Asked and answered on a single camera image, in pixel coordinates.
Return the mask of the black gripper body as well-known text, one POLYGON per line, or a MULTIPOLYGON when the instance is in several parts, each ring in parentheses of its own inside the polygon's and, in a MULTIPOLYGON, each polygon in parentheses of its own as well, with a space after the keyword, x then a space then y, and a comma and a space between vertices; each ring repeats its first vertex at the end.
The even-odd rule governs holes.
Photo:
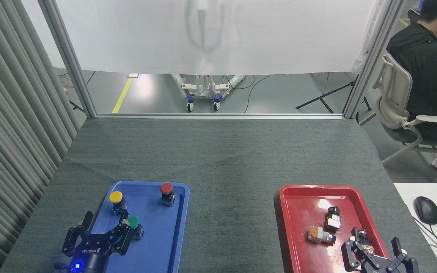
POLYGON ((399 273, 399 266, 403 263, 403 259, 383 259, 382 257, 373 257, 373 259, 361 259, 361 273, 399 273))
POLYGON ((56 262, 54 269, 59 273, 104 273, 112 253, 111 248, 108 243, 81 243, 65 253, 71 257, 69 264, 56 262))

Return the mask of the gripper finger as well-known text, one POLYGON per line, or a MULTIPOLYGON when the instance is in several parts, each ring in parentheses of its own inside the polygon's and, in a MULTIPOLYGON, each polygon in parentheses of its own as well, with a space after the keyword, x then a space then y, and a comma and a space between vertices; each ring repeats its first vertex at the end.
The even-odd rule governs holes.
POLYGON ((391 240, 391 245, 395 255, 395 259, 391 262, 391 273, 396 271, 401 264, 404 265, 407 273, 419 273, 418 261, 403 252, 398 237, 391 240))
POLYGON ((69 228, 62 247, 63 254, 65 254, 66 256, 73 256, 75 254, 75 245, 78 238, 81 238, 81 243, 88 244, 90 242, 88 238, 88 228, 90 227, 93 218, 94 214, 92 213, 92 211, 87 211, 82 224, 78 225, 75 228, 69 228))
POLYGON ((108 244, 108 253, 117 253, 125 255, 128 251, 133 230, 128 224, 129 213, 126 209, 121 213, 119 223, 111 230, 105 233, 104 242, 108 244))
POLYGON ((366 231, 357 227, 352 229, 352 235, 342 245, 341 250, 344 268, 347 272, 360 272, 360 261, 366 258, 365 251, 370 255, 375 254, 375 248, 372 246, 366 231))

